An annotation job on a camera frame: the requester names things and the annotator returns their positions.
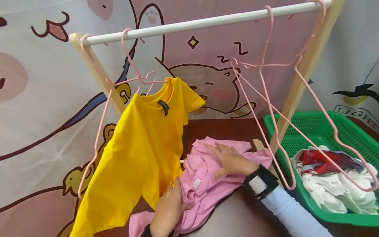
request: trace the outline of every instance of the clothes drying rack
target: clothes drying rack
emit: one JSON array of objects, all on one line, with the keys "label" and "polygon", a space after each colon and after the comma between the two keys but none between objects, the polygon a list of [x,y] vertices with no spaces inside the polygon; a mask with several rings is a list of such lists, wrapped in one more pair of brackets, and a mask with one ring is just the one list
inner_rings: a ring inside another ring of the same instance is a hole
[{"label": "clothes drying rack", "polygon": [[[344,5],[345,0],[323,0],[327,8],[327,14],[321,25],[318,33],[315,35],[313,40],[309,43],[302,56],[302,61],[298,66],[299,72],[304,76],[306,81],[309,81],[313,70],[317,66],[318,61],[322,55],[326,42],[329,38],[329,35],[332,31],[334,23],[336,22],[341,9]],[[272,14],[274,17],[294,15],[307,13],[311,11],[319,11],[322,9],[322,6],[318,2],[305,2],[287,6],[281,6],[272,8]],[[315,25],[320,22],[322,18],[322,12],[320,11],[318,18],[316,20]],[[83,45],[84,49],[81,49],[80,46],[80,38],[83,36],[81,33],[73,33],[70,35],[70,42],[74,45],[76,51],[78,52],[81,59],[85,62],[86,66],[98,82],[104,94],[109,97],[110,94],[110,102],[113,104],[118,114],[122,114],[125,109],[125,105],[121,99],[121,95],[116,92],[116,89],[113,85],[110,88],[110,82],[106,80],[109,78],[104,70],[100,72],[96,69],[94,63],[97,67],[101,67],[101,63],[99,62],[96,54],[92,50],[92,45],[97,44],[107,44],[111,42],[119,42],[122,39],[124,34],[124,40],[129,39],[138,39],[143,37],[155,36],[155,35],[164,35],[167,33],[187,31],[187,30],[195,30],[201,28],[208,27],[216,27],[221,25],[235,24],[241,22],[248,22],[254,20],[268,19],[270,18],[270,12],[267,9],[250,11],[244,13],[237,13],[225,16],[211,17],[206,19],[199,20],[191,20],[186,22],[173,23],[168,25],[161,25],[137,30],[127,31],[125,34],[123,32],[110,33],[105,35],[97,35],[90,36],[84,39]],[[88,56],[91,57],[93,62],[88,60]],[[305,90],[305,85],[303,81],[299,78],[298,75],[295,76],[291,89],[289,91],[288,97],[282,109],[282,114],[287,117],[290,121],[293,117],[295,110],[300,102],[302,94]],[[288,128],[289,123],[285,121],[282,117],[279,118],[277,127],[278,127],[278,136],[277,138],[281,142],[284,134]],[[276,135],[274,135],[270,142],[270,148],[274,153],[278,150],[278,143],[275,142]]]}]

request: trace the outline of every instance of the clothing label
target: clothing label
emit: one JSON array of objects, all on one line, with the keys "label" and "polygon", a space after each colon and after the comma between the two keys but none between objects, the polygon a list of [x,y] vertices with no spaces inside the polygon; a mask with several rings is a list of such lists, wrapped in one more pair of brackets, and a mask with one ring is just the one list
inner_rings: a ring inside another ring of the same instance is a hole
[{"label": "clothing label", "polygon": [[329,181],[328,183],[333,188],[339,188],[343,186],[343,184],[341,184],[339,181]]},{"label": "clothing label", "polygon": [[196,179],[196,181],[193,183],[192,186],[197,189],[200,186],[200,184],[201,184],[201,180],[200,179]]},{"label": "clothing label", "polygon": [[168,107],[168,105],[163,100],[159,100],[158,104],[160,106],[162,106],[162,108],[164,109],[164,116],[166,117],[167,114],[168,114],[168,110],[170,109],[170,107]]}]

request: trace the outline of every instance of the black wrist strap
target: black wrist strap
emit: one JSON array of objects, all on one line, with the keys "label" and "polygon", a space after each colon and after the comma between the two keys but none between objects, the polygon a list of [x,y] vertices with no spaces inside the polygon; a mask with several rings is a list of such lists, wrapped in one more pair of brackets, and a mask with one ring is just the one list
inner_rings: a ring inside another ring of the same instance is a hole
[{"label": "black wrist strap", "polygon": [[246,177],[243,185],[247,190],[252,190],[258,199],[263,199],[279,185],[277,180],[268,169],[259,165],[254,173]]},{"label": "black wrist strap", "polygon": [[[168,237],[172,237],[174,235],[174,231],[172,231]],[[141,237],[153,237],[150,232],[150,224],[148,224],[142,233]]]}]

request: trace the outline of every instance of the pink clothing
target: pink clothing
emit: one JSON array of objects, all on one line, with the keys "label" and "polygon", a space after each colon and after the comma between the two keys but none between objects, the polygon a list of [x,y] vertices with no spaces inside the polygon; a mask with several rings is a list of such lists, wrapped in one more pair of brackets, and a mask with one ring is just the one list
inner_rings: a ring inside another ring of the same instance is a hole
[{"label": "pink clothing", "polygon": [[[182,202],[189,204],[192,209],[183,212],[174,236],[190,233],[200,228],[216,204],[225,196],[231,194],[242,185],[245,177],[232,174],[212,180],[212,175],[221,168],[211,151],[204,146],[215,146],[215,142],[234,147],[240,155],[262,164],[268,168],[272,158],[267,149],[258,152],[247,152],[251,145],[247,141],[216,140],[206,137],[193,143],[191,154],[184,160],[184,168],[180,183],[182,186]],[[129,236],[139,237],[153,219],[153,212],[141,212],[130,217]]]}]

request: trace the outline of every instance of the white backdrop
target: white backdrop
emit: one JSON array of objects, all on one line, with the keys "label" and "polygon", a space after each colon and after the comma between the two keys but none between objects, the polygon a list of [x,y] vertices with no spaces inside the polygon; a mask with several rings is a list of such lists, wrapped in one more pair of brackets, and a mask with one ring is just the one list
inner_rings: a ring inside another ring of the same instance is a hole
[{"label": "white backdrop", "polygon": [[[358,118],[379,132],[379,1],[347,0],[311,87],[327,110]],[[319,110],[306,91],[300,111]]]}]

